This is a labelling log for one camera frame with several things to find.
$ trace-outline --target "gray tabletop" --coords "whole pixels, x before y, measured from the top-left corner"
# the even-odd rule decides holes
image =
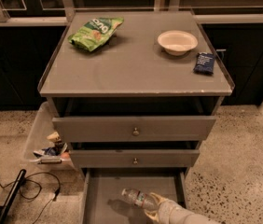
[[[87,53],[67,41],[93,18],[123,17],[124,23],[101,49]],[[197,37],[191,52],[174,57],[158,36],[182,30]],[[45,97],[230,95],[232,90],[215,62],[212,76],[193,73],[199,52],[210,52],[190,12],[77,13],[40,90]]]

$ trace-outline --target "drawer knob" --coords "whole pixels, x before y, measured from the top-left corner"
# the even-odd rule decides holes
[[[134,158],[132,163],[135,164],[135,165],[138,164],[138,159]]]
[[[133,128],[132,135],[133,136],[138,136],[140,134],[140,131],[138,130],[137,127]]]

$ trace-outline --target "concrete floor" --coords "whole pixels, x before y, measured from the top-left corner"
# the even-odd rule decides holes
[[[36,165],[21,165],[22,152],[36,112],[0,112],[0,180],[7,184],[24,167],[27,175],[42,172]],[[51,171],[60,178],[61,193],[36,223],[79,223],[83,181],[75,170]],[[17,196],[6,223],[34,223],[58,187],[49,175],[36,175],[43,189],[32,202]],[[222,224],[263,224],[263,116],[253,105],[222,106],[201,155],[190,169],[187,198],[192,211]],[[22,192],[36,194],[36,185]],[[0,188],[0,202],[7,195]]]

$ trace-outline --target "bowl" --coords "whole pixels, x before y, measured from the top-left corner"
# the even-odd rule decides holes
[[[197,47],[196,36],[183,31],[167,31],[158,37],[159,44],[171,55],[181,56]]]

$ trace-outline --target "green bag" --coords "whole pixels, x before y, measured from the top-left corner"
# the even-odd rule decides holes
[[[79,49],[94,51],[102,46],[123,23],[123,18],[96,18],[88,21],[68,41]]]

